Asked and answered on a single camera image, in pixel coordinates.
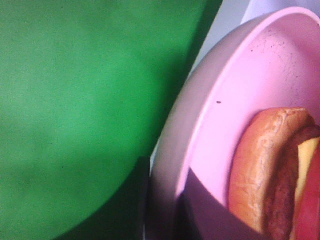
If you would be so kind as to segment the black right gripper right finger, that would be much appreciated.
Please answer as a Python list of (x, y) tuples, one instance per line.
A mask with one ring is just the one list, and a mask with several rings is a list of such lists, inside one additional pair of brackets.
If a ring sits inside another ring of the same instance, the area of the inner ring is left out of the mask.
[(192, 170), (179, 198), (174, 230), (176, 240), (265, 239), (221, 205)]

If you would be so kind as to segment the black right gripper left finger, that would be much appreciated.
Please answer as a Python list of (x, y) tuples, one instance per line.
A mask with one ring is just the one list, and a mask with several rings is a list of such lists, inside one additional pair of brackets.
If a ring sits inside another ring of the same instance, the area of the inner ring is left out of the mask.
[(128, 178), (94, 214), (57, 240), (143, 240), (151, 161), (139, 157)]

